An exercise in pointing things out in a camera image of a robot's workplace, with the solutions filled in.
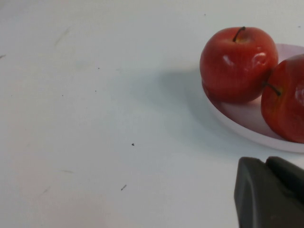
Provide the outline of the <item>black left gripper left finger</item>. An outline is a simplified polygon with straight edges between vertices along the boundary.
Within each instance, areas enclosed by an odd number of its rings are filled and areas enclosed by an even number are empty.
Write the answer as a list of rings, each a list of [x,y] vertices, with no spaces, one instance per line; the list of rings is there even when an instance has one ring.
[[[241,228],[304,226],[304,205],[257,158],[239,159],[234,200]]]

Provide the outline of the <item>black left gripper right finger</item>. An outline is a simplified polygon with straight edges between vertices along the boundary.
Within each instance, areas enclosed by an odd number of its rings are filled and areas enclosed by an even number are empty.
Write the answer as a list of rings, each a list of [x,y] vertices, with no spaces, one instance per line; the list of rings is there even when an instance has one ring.
[[[281,157],[268,157],[266,166],[293,193],[294,198],[304,204],[304,170]]]

